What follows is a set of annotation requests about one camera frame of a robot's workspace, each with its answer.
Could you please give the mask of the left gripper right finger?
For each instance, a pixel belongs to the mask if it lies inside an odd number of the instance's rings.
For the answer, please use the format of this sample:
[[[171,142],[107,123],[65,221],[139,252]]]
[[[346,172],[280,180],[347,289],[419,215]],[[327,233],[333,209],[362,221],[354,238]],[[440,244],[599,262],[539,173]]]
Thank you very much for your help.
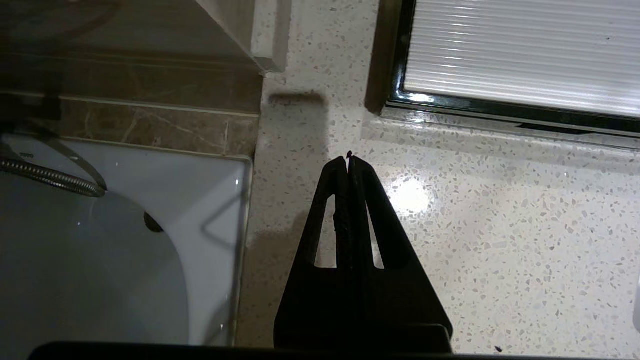
[[[349,215],[358,324],[385,351],[450,351],[453,326],[374,168],[352,153]]]

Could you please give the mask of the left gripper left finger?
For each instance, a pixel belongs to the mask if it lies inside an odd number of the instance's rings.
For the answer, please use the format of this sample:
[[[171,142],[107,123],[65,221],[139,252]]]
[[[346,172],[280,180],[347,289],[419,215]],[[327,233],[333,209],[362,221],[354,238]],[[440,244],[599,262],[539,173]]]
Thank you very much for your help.
[[[342,156],[322,169],[274,322],[277,348],[384,351],[358,323],[348,169]]]

